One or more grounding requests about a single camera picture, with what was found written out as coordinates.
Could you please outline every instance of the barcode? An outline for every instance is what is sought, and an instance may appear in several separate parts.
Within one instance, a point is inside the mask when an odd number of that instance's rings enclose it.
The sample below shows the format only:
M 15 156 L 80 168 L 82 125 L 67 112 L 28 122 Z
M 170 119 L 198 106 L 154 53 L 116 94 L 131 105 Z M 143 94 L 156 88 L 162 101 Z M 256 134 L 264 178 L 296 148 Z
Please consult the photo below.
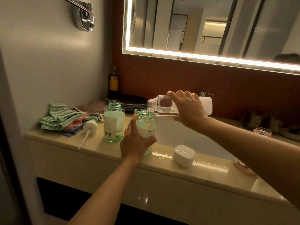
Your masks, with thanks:
M 112 136 L 112 133 L 111 133 L 111 132 L 104 131 L 104 134 L 105 134 L 106 136 L 109 136 L 109 137 Z

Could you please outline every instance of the white label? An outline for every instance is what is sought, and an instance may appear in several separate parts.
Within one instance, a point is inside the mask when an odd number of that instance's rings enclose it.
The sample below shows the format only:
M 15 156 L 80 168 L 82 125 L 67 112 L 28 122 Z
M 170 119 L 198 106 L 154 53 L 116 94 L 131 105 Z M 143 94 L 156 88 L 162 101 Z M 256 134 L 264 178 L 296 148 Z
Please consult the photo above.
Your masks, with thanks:
M 150 139 L 154 134 L 155 134 L 155 129 L 141 129 L 141 128 L 137 128 L 140 136 L 143 138 L 143 139 Z
M 110 139 L 116 139 L 117 137 L 117 118 L 104 117 L 104 136 Z

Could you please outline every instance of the beige countertop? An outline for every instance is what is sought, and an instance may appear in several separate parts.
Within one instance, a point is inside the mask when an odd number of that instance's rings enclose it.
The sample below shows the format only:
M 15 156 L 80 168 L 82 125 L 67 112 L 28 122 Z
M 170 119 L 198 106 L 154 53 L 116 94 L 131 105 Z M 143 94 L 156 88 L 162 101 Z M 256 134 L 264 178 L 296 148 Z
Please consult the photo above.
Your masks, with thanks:
M 131 116 L 132 114 L 126 114 L 124 126 L 128 125 Z M 223 118 L 216 119 L 242 128 L 238 121 Z M 78 147 L 85 137 L 85 132 L 83 131 L 69 138 L 52 131 L 35 129 L 29 132 L 27 137 L 31 140 L 74 150 L 79 153 L 90 154 L 117 162 L 121 161 L 120 143 L 110 143 L 103 139 L 103 122 L 98 124 L 97 132 L 90 134 L 80 150 L 78 150 Z M 274 138 L 300 146 L 300 143 L 281 136 L 274 136 Z M 172 147 L 154 144 L 152 153 L 145 155 L 138 167 L 213 188 L 293 207 L 269 185 L 256 182 L 257 177 L 239 172 L 232 161 L 196 153 L 193 166 L 184 168 L 173 162 L 173 151 L 174 148 Z

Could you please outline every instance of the transparent bottle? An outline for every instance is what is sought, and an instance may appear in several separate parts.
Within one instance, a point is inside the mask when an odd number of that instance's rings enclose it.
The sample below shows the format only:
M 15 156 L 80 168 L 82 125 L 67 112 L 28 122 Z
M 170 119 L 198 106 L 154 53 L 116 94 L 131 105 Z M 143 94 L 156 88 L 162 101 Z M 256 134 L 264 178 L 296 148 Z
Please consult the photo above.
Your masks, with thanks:
M 109 142 L 119 142 L 123 138 L 125 111 L 120 101 L 112 100 L 105 108 L 104 113 L 104 139 Z
M 206 115 L 212 114 L 212 98 L 199 97 Z M 166 95 L 158 95 L 152 100 L 148 100 L 148 111 L 153 112 L 156 116 L 172 116 L 178 114 L 178 109 L 171 98 Z
M 268 129 L 262 128 L 262 127 L 256 127 L 253 130 L 254 133 L 259 134 L 261 136 L 265 136 L 265 137 L 272 137 L 272 132 Z M 256 176 L 257 174 L 254 173 L 253 170 L 251 170 L 246 164 L 244 164 L 242 161 L 240 161 L 238 158 L 233 159 L 233 164 L 234 166 L 241 171 L 244 174 L 249 174 L 252 176 Z
M 144 139 L 149 139 L 155 134 L 156 119 L 153 118 L 153 113 L 147 109 L 141 109 L 140 116 L 137 119 L 137 130 L 140 136 Z M 146 154 L 152 152 L 152 145 L 147 149 Z

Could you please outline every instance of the stack of plates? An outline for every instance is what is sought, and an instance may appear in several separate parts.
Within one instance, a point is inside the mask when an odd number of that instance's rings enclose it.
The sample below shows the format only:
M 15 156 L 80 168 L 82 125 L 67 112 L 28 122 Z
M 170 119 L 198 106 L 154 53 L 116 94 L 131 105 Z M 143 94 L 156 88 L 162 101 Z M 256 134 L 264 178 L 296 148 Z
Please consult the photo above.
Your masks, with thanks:
M 144 109 L 147 108 L 148 100 L 135 95 L 108 95 L 105 98 L 105 102 L 109 104 L 111 100 L 117 100 L 121 102 L 121 106 L 125 111 L 133 112 L 135 109 Z

